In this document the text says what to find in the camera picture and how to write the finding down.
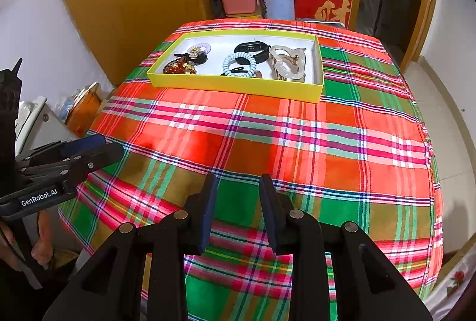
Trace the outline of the person's left hand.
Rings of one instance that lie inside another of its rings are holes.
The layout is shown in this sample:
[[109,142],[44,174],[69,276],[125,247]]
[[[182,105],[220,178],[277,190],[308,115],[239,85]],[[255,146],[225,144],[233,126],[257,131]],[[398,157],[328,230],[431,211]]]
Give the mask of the person's left hand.
[[38,212],[35,223],[37,239],[32,244],[22,220],[1,222],[1,259],[14,270],[20,270],[20,262],[34,267],[36,264],[46,266],[52,260],[52,229],[48,212]]

